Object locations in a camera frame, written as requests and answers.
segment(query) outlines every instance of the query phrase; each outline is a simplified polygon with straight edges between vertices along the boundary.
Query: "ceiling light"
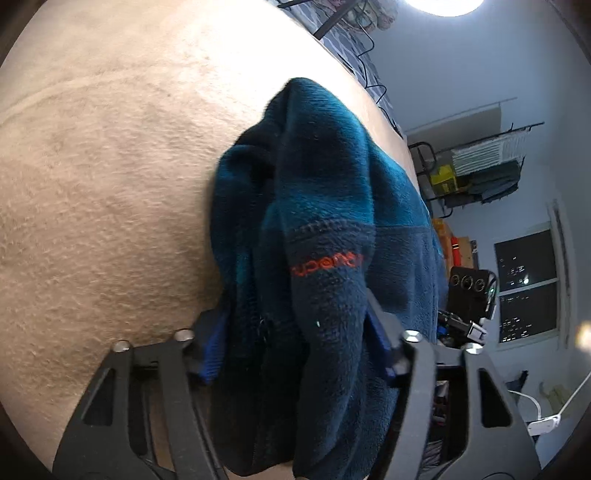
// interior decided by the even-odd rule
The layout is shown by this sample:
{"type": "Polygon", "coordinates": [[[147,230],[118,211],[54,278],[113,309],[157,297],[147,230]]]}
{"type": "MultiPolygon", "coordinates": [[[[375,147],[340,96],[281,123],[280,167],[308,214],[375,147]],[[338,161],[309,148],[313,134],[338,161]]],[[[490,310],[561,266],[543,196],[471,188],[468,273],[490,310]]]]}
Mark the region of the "ceiling light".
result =
{"type": "Polygon", "coordinates": [[[439,17],[459,17],[476,10],[484,0],[406,0],[414,8],[439,17]]]}

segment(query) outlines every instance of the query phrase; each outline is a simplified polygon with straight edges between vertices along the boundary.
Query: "white cable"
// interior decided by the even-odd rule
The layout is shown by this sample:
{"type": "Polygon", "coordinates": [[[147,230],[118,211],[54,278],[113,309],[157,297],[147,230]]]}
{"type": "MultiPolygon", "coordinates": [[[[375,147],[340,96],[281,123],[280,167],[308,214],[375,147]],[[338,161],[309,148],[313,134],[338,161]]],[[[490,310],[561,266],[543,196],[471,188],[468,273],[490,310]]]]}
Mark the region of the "white cable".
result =
{"type": "Polygon", "coordinates": [[[526,395],[526,394],[521,393],[521,392],[516,392],[514,390],[509,390],[509,392],[510,393],[515,393],[517,395],[521,395],[522,397],[525,397],[525,398],[529,398],[532,402],[534,402],[535,403],[535,406],[538,409],[538,420],[541,420],[542,419],[542,407],[540,406],[540,403],[534,397],[531,397],[531,396],[526,395]]]}
{"type": "Polygon", "coordinates": [[[585,378],[585,380],[583,380],[583,382],[579,385],[579,387],[574,391],[574,393],[570,396],[570,398],[566,401],[566,403],[564,404],[564,407],[562,407],[560,409],[560,411],[558,412],[558,415],[562,415],[564,413],[564,411],[566,410],[566,407],[569,406],[569,404],[573,401],[574,396],[579,393],[579,391],[581,390],[581,388],[583,388],[583,385],[585,385],[585,383],[587,383],[587,380],[589,379],[589,377],[591,377],[591,372],[589,372],[589,374],[587,375],[587,377],[585,378]]]}

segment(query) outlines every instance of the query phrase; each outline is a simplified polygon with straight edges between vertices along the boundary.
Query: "cardboard box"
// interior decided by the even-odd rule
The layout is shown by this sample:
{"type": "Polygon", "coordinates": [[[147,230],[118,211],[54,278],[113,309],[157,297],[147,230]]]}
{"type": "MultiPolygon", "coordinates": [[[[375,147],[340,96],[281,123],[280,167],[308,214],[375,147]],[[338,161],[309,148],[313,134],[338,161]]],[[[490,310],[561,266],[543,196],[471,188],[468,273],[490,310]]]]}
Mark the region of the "cardboard box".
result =
{"type": "Polygon", "coordinates": [[[474,259],[472,258],[472,245],[470,244],[470,238],[467,236],[458,237],[457,244],[460,246],[462,267],[474,268],[474,259]]]}

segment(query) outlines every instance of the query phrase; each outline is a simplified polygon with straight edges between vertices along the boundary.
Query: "folded clothes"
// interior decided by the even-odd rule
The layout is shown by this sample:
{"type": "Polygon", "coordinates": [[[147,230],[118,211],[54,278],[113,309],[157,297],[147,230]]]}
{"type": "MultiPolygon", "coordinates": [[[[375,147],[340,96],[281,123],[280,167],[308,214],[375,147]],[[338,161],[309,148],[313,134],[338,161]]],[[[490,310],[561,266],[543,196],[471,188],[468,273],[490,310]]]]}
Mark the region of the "folded clothes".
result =
{"type": "Polygon", "coordinates": [[[446,285],[412,182],[338,99],[294,79],[221,158],[210,235],[233,304],[210,412],[222,462],[361,480],[397,399],[363,341],[366,288],[434,341],[446,285]]]}

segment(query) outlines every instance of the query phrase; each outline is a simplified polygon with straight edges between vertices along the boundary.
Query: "window frame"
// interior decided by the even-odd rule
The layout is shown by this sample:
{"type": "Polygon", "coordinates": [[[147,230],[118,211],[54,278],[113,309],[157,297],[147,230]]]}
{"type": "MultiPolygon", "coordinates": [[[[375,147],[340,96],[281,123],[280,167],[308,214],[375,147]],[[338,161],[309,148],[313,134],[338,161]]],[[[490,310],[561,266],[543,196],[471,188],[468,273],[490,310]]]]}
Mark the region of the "window frame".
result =
{"type": "MultiPolygon", "coordinates": [[[[496,295],[496,309],[498,312],[498,331],[496,332],[496,341],[495,341],[495,346],[496,346],[496,350],[507,350],[507,349],[512,349],[512,348],[517,348],[520,346],[524,346],[524,345],[531,345],[532,343],[539,343],[539,342],[544,342],[545,340],[549,340],[549,339],[553,339],[553,338],[557,338],[557,337],[561,337],[561,331],[564,330],[564,308],[563,308],[563,304],[564,302],[562,301],[562,296],[563,296],[563,285],[564,285],[564,280],[563,280],[563,265],[562,265],[562,261],[558,259],[558,255],[562,255],[562,252],[560,251],[560,240],[556,238],[556,227],[553,225],[553,222],[551,221],[551,219],[549,219],[547,222],[543,222],[543,223],[538,223],[536,225],[533,225],[532,227],[529,227],[527,229],[525,229],[521,234],[519,234],[519,236],[515,236],[515,235],[511,235],[511,236],[506,236],[503,238],[495,238],[493,241],[493,248],[494,245],[498,244],[498,243],[502,243],[502,242],[507,242],[510,240],[517,240],[520,238],[523,238],[525,236],[529,236],[529,235],[534,235],[536,233],[542,233],[545,231],[550,231],[550,236],[552,238],[552,247],[554,250],[554,259],[556,262],[556,277],[552,278],[550,280],[544,280],[538,283],[533,283],[531,285],[527,285],[527,286],[523,286],[523,287],[518,287],[518,288],[512,288],[511,290],[505,290],[505,291],[499,291],[496,295]],[[518,293],[520,291],[525,291],[525,290],[531,290],[532,288],[536,288],[536,287],[542,287],[544,285],[549,285],[551,283],[557,283],[556,285],[556,302],[557,302],[557,311],[556,311],[556,328],[551,329],[551,330],[547,330],[545,332],[541,332],[541,333],[536,333],[534,335],[530,335],[527,336],[525,338],[519,338],[516,340],[511,340],[509,342],[501,342],[500,341],[500,337],[501,337],[501,324],[502,324],[502,319],[501,319],[501,297],[504,297],[506,295],[510,295],[513,293],[518,293]]],[[[497,273],[498,273],[498,259],[496,258],[496,250],[495,250],[495,267],[497,269],[497,273]]]]}

